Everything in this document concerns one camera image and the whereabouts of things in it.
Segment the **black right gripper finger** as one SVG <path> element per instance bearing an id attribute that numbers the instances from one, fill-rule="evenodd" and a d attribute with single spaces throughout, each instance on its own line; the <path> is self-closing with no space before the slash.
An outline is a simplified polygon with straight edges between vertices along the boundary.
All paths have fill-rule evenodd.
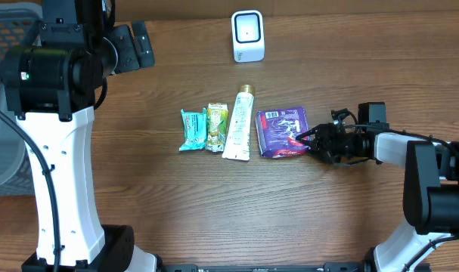
<path id="1" fill-rule="evenodd" d="M 315 126 L 314 128 L 309 129 L 306 132 L 303 132 L 302 134 L 299 134 L 296 136 L 297 140 L 305 140 L 308 138 L 309 140 L 316 140 L 320 137 L 322 127 L 321 126 Z"/>
<path id="2" fill-rule="evenodd" d="M 320 155 L 321 154 L 321 141 L 317 138 L 305 139 L 297 138 L 296 139 L 300 144 L 303 144 L 308 148 L 309 155 Z"/>

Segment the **purple sanitary pad pack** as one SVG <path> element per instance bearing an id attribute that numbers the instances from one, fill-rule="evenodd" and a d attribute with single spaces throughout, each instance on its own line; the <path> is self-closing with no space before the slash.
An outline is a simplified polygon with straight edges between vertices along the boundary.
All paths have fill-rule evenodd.
<path id="1" fill-rule="evenodd" d="M 256 112 L 256 131 L 263 158 L 281 158 L 306 153 L 309 147 L 296 140 L 308 131 L 304 107 Z"/>

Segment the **white cream tube gold cap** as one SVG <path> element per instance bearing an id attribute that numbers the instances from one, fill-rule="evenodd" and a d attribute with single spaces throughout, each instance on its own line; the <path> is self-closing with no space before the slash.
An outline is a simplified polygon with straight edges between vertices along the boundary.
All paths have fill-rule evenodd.
<path id="1" fill-rule="evenodd" d="M 250 131 L 255 89 L 242 85 L 235 98 L 222 157 L 240 161 L 250 160 Z"/>

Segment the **teal snack bar wrapper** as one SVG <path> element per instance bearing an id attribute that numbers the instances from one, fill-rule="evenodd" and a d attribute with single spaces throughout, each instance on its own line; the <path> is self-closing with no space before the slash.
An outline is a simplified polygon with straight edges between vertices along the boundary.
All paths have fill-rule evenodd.
<path id="1" fill-rule="evenodd" d="M 200 113 L 181 110 L 184 125 L 185 142 L 179 147 L 180 151 L 202 150 L 207 139 L 207 113 L 204 107 Z"/>

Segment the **green yellow drink carton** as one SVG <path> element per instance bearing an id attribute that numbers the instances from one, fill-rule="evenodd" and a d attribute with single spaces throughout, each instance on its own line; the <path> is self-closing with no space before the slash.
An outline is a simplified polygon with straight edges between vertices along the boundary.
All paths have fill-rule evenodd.
<path id="1" fill-rule="evenodd" d="M 206 149 L 214 153 L 223 152 L 225 149 L 228 127 L 227 104 L 209 103 L 207 107 L 206 117 Z"/>

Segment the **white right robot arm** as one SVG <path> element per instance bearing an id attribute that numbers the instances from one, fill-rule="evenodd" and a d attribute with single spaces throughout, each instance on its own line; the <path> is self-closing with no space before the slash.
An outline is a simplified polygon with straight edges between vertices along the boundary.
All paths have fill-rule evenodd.
<path id="1" fill-rule="evenodd" d="M 396 131 L 386 123 L 320 124 L 296 136 L 313 157 L 336 165 L 373 160 L 405 170 L 404 221 L 370 249 L 359 271 L 428 271 L 423 260 L 459 240 L 459 142 Z"/>

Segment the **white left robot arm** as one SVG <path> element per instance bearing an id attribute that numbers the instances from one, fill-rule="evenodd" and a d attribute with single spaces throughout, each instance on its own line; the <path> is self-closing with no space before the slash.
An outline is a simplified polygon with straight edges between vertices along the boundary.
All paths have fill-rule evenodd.
<path id="1" fill-rule="evenodd" d="M 103 225 L 91 166 L 95 110 L 119 53 L 115 10 L 100 1 L 45 1 L 39 45 L 10 48 L 0 63 L 9 126 L 24 140 L 39 237 L 24 271 L 158 272 L 160 258 L 135 245 L 129 225 Z"/>

